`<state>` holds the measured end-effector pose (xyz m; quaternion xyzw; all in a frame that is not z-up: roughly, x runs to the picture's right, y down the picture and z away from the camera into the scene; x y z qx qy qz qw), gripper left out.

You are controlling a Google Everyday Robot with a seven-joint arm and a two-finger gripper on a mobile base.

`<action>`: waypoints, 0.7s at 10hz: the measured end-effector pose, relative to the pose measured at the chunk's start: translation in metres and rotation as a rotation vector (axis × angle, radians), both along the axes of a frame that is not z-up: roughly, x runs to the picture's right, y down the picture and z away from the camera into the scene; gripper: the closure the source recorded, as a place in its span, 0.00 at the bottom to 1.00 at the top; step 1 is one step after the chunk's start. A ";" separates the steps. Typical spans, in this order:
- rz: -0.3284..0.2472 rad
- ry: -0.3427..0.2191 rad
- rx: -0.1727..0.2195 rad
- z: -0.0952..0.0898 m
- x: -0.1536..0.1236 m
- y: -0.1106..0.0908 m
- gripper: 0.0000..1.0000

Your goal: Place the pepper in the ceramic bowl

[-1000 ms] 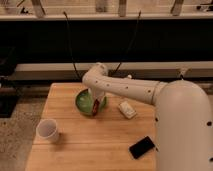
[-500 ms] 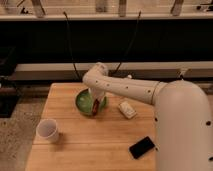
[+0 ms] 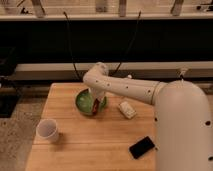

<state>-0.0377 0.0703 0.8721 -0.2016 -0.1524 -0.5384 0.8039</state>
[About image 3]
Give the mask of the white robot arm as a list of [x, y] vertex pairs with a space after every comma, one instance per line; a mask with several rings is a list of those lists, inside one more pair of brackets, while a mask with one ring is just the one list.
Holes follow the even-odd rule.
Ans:
[[98, 62], [83, 82], [94, 96], [111, 92], [154, 107], [156, 171], [213, 171], [213, 114], [200, 87], [186, 80], [164, 83], [108, 73]]

